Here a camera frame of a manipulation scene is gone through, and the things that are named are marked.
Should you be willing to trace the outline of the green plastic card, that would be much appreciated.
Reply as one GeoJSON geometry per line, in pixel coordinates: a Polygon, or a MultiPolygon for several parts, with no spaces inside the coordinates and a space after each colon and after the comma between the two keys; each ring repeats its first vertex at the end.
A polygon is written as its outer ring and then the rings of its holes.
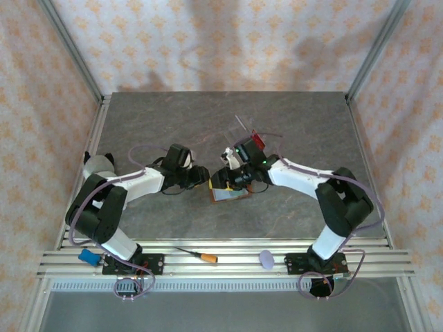
{"type": "Polygon", "coordinates": [[[240,199],[248,196],[248,190],[220,190],[213,189],[214,201],[229,201],[233,199],[240,199]]]}

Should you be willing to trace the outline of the brown leather card holder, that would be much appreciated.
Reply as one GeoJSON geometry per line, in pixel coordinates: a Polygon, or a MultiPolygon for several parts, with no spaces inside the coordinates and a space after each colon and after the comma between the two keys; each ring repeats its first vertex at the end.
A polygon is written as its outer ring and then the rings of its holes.
{"type": "MultiPolygon", "coordinates": [[[[213,188],[211,190],[209,190],[210,192],[210,201],[212,203],[223,203],[223,202],[228,202],[228,201],[214,201],[214,197],[213,197],[213,188]]],[[[251,195],[251,193],[249,192],[248,196],[242,197],[240,199],[245,199],[246,197],[249,197],[251,195]]]]}

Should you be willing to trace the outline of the red plastic card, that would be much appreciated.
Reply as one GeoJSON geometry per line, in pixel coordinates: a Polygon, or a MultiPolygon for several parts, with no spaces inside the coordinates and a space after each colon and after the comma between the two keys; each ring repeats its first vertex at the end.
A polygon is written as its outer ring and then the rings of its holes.
{"type": "Polygon", "coordinates": [[[266,147],[266,145],[264,144],[263,139],[261,138],[261,136],[259,135],[259,133],[256,130],[252,130],[251,132],[251,139],[254,141],[254,143],[257,145],[258,149],[260,149],[261,151],[264,150],[264,148],[266,147]]]}

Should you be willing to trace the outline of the clear acrylic card stand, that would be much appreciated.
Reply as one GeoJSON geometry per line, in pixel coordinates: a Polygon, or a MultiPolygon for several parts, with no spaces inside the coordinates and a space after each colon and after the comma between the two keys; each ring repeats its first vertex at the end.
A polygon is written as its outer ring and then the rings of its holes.
{"type": "Polygon", "coordinates": [[[245,121],[245,123],[248,126],[248,132],[245,132],[243,130],[243,128],[240,127],[240,125],[235,117],[234,117],[234,121],[232,121],[228,125],[227,130],[224,132],[224,136],[228,141],[227,147],[230,147],[233,151],[234,151],[235,145],[238,145],[241,142],[244,142],[245,140],[251,139],[251,132],[253,129],[258,132],[258,130],[255,126],[255,121],[252,117],[250,117],[250,116],[241,116],[241,117],[242,117],[243,121],[245,121]]]}

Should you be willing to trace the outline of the grey white plush toy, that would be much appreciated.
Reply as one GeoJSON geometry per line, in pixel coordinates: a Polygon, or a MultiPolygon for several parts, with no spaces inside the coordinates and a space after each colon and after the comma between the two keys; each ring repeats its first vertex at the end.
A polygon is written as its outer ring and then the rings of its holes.
{"type": "Polygon", "coordinates": [[[93,174],[103,178],[116,177],[115,161],[111,153],[91,155],[88,151],[85,151],[82,175],[84,179],[88,179],[93,174]]]}

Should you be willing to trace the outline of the lilac oval object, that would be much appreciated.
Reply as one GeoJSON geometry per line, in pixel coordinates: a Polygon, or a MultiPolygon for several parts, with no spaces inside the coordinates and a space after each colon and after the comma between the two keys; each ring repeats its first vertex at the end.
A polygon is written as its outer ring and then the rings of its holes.
{"type": "Polygon", "coordinates": [[[269,250],[263,250],[259,254],[259,261],[266,270],[271,270],[275,265],[273,254],[269,250]]]}

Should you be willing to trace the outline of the blue plastic clip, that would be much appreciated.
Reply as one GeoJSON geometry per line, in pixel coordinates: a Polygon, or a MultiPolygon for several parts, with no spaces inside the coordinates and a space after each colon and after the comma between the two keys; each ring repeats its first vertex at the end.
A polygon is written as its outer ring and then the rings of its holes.
{"type": "Polygon", "coordinates": [[[78,255],[78,259],[90,266],[97,267],[100,264],[101,256],[84,248],[78,255]]]}

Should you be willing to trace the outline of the patterned cloth backdrop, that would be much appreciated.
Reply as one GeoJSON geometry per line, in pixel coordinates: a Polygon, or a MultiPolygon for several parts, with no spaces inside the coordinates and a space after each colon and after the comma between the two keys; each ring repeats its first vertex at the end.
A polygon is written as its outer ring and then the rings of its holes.
{"type": "Polygon", "coordinates": [[[443,332],[443,0],[411,0],[354,106],[392,241],[443,332]]]}
{"type": "Polygon", "coordinates": [[[37,0],[0,0],[0,332],[19,331],[96,109],[37,0]]]}
{"type": "Polygon", "coordinates": [[[117,91],[345,91],[395,0],[53,0],[117,91]]]}

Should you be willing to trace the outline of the orange-handled screwdriver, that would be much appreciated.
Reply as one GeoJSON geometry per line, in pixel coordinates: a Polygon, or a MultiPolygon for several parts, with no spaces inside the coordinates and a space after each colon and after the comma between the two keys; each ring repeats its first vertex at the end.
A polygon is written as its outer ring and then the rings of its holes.
{"type": "Polygon", "coordinates": [[[179,248],[179,247],[175,247],[175,249],[177,249],[181,252],[188,253],[189,255],[192,255],[193,257],[196,257],[196,258],[198,258],[206,263],[209,263],[209,264],[217,264],[218,263],[218,257],[215,255],[185,250],[185,249],[179,248]]]}

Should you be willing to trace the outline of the aluminium rail frame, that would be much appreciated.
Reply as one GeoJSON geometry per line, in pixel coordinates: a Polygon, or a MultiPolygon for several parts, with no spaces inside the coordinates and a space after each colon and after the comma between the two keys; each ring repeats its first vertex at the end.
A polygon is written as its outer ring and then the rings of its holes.
{"type": "MultiPolygon", "coordinates": [[[[284,256],[305,252],[312,239],[140,239],[138,243],[147,253],[165,255],[164,278],[240,279],[284,277],[284,256]],[[175,247],[215,255],[218,263],[206,263],[175,247]],[[275,265],[271,270],[264,269],[259,261],[263,250],[273,254],[275,265]]],[[[80,248],[63,240],[59,250],[44,252],[37,274],[46,278],[101,276],[100,267],[78,259],[80,252],[80,248]]],[[[384,239],[353,238],[345,255],[350,272],[359,277],[403,277],[415,273],[409,251],[389,249],[384,239]]]]}

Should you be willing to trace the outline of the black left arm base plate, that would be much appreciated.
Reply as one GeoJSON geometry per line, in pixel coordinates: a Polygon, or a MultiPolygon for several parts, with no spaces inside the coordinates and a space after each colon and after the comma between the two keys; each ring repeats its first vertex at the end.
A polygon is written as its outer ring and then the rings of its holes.
{"type": "MultiPolygon", "coordinates": [[[[154,275],[162,275],[164,259],[164,254],[141,253],[136,256],[135,260],[132,260],[132,263],[150,270],[154,275]]],[[[110,256],[106,256],[102,267],[102,274],[142,275],[144,272],[139,268],[128,266],[110,256]]]]}

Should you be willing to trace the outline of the aluminium table side rail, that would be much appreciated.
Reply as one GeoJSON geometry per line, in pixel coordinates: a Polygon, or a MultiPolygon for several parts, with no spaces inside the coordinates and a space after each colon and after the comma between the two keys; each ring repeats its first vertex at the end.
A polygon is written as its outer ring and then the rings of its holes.
{"type": "MultiPolygon", "coordinates": [[[[100,142],[100,137],[102,134],[102,128],[105,123],[110,102],[111,102],[111,95],[105,95],[96,110],[96,114],[93,118],[93,122],[91,123],[91,128],[89,130],[89,136],[87,138],[84,148],[82,149],[83,151],[88,151],[92,155],[94,155],[97,151],[100,142]]],[[[73,202],[73,199],[80,191],[80,188],[82,187],[82,184],[84,182],[84,177],[82,175],[82,168],[83,168],[83,157],[80,158],[80,166],[78,169],[78,173],[75,177],[75,182],[71,195],[68,200],[67,209],[70,207],[71,203],[73,202]]],[[[62,242],[65,239],[67,228],[68,226],[65,224],[63,216],[62,224],[60,226],[60,230],[57,235],[57,240],[53,248],[54,250],[59,250],[62,247],[62,242]]]]}
{"type": "MultiPolygon", "coordinates": [[[[361,154],[363,157],[363,162],[365,164],[365,169],[366,169],[366,173],[368,175],[370,187],[371,187],[374,195],[376,196],[376,198],[381,201],[378,187],[377,187],[375,177],[374,177],[373,167],[371,165],[371,156],[372,156],[371,151],[370,151],[369,147],[366,147],[366,144],[368,143],[368,137],[367,137],[365,130],[363,128],[363,124],[361,122],[357,106],[354,106],[354,104],[352,102],[349,102],[347,104],[347,107],[348,107],[348,110],[350,113],[350,117],[352,119],[352,123],[354,125],[356,137],[359,141],[359,147],[360,147],[361,154]]],[[[389,225],[386,223],[386,214],[385,214],[386,210],[383,210],[384,214],[382,216],[381,211],[377,207],[377,205],[375,207],[377,209],[377,214],[378,214],[379,218],[373,224],[365,225],[365,227],[362,228],[361,230],[357,230],[355,232],[355,235],[365,234],[369,230],[373,230],[373,229],[380,229],[383,232],[383,239],[385,240],[389,249],[395,249],[395,245],[392,242],[392,236],[390,233],[389,225]]]]}

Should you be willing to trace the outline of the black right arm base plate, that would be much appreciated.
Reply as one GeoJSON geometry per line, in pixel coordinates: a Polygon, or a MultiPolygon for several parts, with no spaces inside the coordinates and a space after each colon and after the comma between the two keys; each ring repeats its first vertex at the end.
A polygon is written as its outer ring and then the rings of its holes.
{"type": "Polygon", "coordinates": [[[284,257],[284,264],[289,275],[302,275],[307,272],[324,275],[349,273],[346,257],[341,252],[328,260],[323,260],[314,253],[287,253],[284,257]]]}

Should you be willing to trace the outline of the aluminium frame post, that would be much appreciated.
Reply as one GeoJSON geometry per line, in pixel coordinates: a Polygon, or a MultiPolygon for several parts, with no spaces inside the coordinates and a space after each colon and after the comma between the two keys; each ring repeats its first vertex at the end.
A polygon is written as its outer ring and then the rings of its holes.
{"type": "Polygon", "coordinates": [[[381,28],[377,36],[375,37],[375,40],[372,43],[368,54],[366,55],[362,65],[360,66],[356,77],[354,78],[354,81],[350,85],[349,90],[345,94],[345,100],[348,106],[350,106],[352,101],[358,95],[361,87],[363,86],[363,83],[368,78],[379,56],[388,44],[390,37],[394,33],[401,18],[407,11],[410,3],[411,0],[396,0],[387,18],[383,20],[383,24],[381,25],[381,28]]]}
{"type": "Polygon", "coordinates": [[[88,90],[91,92],[94,100],[98,104],[102,104],[104,100],[104,94],[98,86],[98,83],[94,79],[86,61],[84,60],[79,48],[77,47],[73,37],[71,36],[66,24],[57,11],[53,0],[37,0],[44,14],[50,21],[52,27],[55,29],[57,36],[59,37],[62,45],[65,47],[69,56],[73,60],[73,63],[78,70],[80,76],[84,80],[88,90]]]}

